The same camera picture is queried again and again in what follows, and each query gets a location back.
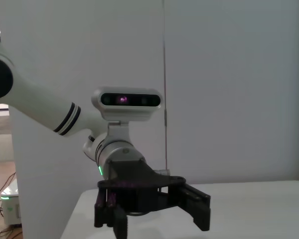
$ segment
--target white table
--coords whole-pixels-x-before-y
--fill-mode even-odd
[[[299,182],[193,185],[211,195],[211,228],[202,232],[180,208],[129,217],[128,239],[299,239]],[[61,239],[115,239],[94,228],[97,190],[80,197]]]

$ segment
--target green light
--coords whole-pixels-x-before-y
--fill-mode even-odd
[[[101,176],[103,176],[101,166],[99,166],[99,170],[100,170]]]

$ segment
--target white partition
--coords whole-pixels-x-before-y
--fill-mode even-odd
[[[1,0],[0,27],[22,75],[82,107],[99,86],[163,93],[161,0]],[[79,195],[101,180],[81,151],[89,133],[61,138],[15,109],[11,118],[24,238],[59,239]],[[164,112],[131,125],[135,147],[164,168]]]
[[[172,173],[299,180],[299,0],[165,0],[165,29]]]

